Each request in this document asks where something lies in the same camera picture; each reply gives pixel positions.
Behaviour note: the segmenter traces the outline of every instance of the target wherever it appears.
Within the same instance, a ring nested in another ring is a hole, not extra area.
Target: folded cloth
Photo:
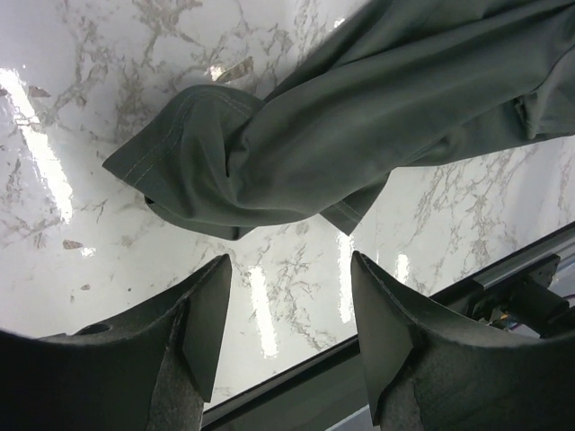
[[[188,88],[103,166],[193,231],[351,233],[393,168],[575,134],[574,46],[575,0],[372,1],[265,101]]]

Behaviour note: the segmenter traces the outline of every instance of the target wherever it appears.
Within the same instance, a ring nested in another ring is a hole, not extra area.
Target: white marble countertop
[[[219,402],[354,334],[353,249],[431,294],[575,220],[575,139],[397,170],[350,238],[183,231],[102,169],[191,84],[265,95],[360,3],[0,0],[0,327],[74,332],[229,253]]]

